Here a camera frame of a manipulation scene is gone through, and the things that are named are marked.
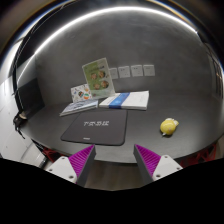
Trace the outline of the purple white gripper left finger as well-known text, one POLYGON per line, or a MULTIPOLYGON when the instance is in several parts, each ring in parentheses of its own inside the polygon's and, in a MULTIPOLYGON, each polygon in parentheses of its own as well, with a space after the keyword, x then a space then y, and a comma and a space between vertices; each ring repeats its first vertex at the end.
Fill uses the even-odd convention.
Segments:
POLYGON ((69 157, 61 156, 47 171, 84 187, 95 156, 95 146, 91 145, 69 157))

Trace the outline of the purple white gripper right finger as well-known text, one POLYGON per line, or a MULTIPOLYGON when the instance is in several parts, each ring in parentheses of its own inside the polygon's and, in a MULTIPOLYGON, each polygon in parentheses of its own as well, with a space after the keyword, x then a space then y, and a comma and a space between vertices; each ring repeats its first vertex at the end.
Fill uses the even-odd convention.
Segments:
POLYGON ((169 155, 160 156, 137 144, 134 145, 133 154, 145 185, 182 169, 169 155))

